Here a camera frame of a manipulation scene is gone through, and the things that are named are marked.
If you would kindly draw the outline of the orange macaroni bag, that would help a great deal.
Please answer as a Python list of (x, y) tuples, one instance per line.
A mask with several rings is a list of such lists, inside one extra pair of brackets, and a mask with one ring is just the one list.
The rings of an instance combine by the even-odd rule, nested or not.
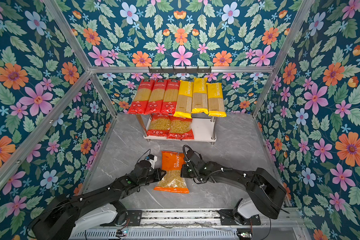
[(188, 194), (186, 180), (181, 177), (182, 166), (185, 164), (184, 154), (171, 151), (162, 151), (162, 170), (165, 176), (154, 188), (155, 191)]

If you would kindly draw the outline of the red macaroni bag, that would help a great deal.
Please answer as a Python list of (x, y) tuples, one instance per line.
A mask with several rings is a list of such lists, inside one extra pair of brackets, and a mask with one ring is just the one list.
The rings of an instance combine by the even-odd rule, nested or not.
[(170, 129), (168, 139), (174, 140), (193, 140), (194, 133), (192, 130), (192, 119), (178, 118), (170, 116)]

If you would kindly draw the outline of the red fusilli bag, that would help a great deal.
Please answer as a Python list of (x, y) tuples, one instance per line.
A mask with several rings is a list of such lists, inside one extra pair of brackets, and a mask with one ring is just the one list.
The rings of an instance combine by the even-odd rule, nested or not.
[(161, 114), (153, 114), (149, 124), (147, 135), (154, 137), (167, 137), (171, 127), (169, 116)]

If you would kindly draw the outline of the yellow spaghetti bag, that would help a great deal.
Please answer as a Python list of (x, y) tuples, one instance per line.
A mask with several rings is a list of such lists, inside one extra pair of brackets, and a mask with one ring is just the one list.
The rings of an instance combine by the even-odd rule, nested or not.
[(210, 117), (225, 118), (224, 96), (222, 83), (207, 83), (208, 115)]
[(194, 78), (192, 114), (209, 114), (207, 78)]
[(192, 118), (193, 82), (180, 81), (177, 106), (174, 117)]

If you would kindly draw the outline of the red spaghetti bag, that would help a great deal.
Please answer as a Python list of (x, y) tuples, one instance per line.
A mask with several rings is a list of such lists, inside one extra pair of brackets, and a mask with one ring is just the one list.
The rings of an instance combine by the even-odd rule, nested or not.
[(178, 94), (180, 88), (179, 80), (169, 80), (160, 113), (162, 115), (173, 115), (176, 111)]
[(145, 113), (154, 84), (154, 80), (143, 80), (141, 82), (131, 103), (128, 114), (143, 115)]
[(155, 82), (144, 113), (145, 115), (159, 114), (161, 112), (167, 85), (168, 80), (162, 79)]

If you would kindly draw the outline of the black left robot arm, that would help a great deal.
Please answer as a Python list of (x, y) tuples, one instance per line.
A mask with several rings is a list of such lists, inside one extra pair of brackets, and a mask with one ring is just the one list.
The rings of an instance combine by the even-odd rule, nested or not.
[(28, 229), (38, 240), (67, 240), (97, 225), (111, 222), (122, 225), (127, 210), (119, 200), (138, 192), (142, 186), (159, 182), (165, 174), (166, 171), (153, 169), (149, 161), (142, 160), (129, 174), (105, 187), (71, 198), (64, 195), (54, 198)]

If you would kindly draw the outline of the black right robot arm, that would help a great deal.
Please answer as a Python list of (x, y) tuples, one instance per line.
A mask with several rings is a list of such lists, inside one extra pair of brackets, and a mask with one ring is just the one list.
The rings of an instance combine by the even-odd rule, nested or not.
[(241, 171), (225, 167), (217, 162), (205, 162), (198, 152), (188, 145), (183, 146), (185, 164), (181, 177), (192, 179), (195, 184), (226, 184), (241, 189), (249, 195), (240, 199), (230, 216), (236, 223), (244, 225), (260, 214), (276, 220), (283, 209), (286, 189), (263, 168), (255, 171)]

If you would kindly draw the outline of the white two-tier shelf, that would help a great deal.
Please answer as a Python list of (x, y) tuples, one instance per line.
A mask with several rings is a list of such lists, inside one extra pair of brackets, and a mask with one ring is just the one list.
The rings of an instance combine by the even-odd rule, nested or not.
[[(148, 136), (147, 130), (149, 127), (149, 124), (151, 122), (153, 114), (150, 115), (135, 115), (138, 119), (144, 133), (144, 138), (146, 140), (174, 140), (174, 139), (168, 139), (167, 137), (154, 137), (154, 136)], [(195, 142), (208, 142), (210, 144), (214, 144), (217, 140), (216, 137), (216, 117), (208, 117), (208, 115), (204, 113), (199, 114), (192, 114), (192, 130), (194, 133), (194, 139), (193, 140), (177, 140), (177, 141), (195, 141)]]

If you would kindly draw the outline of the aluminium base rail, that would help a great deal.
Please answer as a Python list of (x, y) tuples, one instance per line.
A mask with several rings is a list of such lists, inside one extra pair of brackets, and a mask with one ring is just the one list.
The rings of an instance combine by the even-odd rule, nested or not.
[[(137, 227), (148, 226), (180, 226), (180, 227), (221, 227), (220, 215), (218, 210), (225, 209), (135, 209), (142, 210), (142, 220)], [(287, 208), (287, 212), (281, 212), (276, 220), (269, 219), (262, 214), (260, 216), (261, 225), (251, 227), (272, 227), (296, 228), (305, 227), (303, 218), (296, 208)]]

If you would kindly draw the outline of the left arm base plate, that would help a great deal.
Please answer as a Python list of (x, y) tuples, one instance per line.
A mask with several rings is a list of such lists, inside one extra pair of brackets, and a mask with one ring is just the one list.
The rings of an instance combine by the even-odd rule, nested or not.
[(111, 227), (139, 226), (142, 220), (142, 210), (126, 210), (117, 213), (114, 220), (106, 224)]

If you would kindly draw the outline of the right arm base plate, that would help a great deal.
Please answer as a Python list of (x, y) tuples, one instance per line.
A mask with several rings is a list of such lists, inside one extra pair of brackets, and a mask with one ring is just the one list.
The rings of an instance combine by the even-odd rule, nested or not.
[(261, 220), (259, 215), (246, 219), (232, 209), (218, 210), (222, 226), (260, 226)]

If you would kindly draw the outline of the black hook rail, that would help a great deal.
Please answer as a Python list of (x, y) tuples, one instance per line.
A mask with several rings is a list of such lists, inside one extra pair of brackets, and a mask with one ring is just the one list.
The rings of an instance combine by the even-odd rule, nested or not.
[(151, 74), (209, 74), (212, 73), (211, 67), (148, 67)]

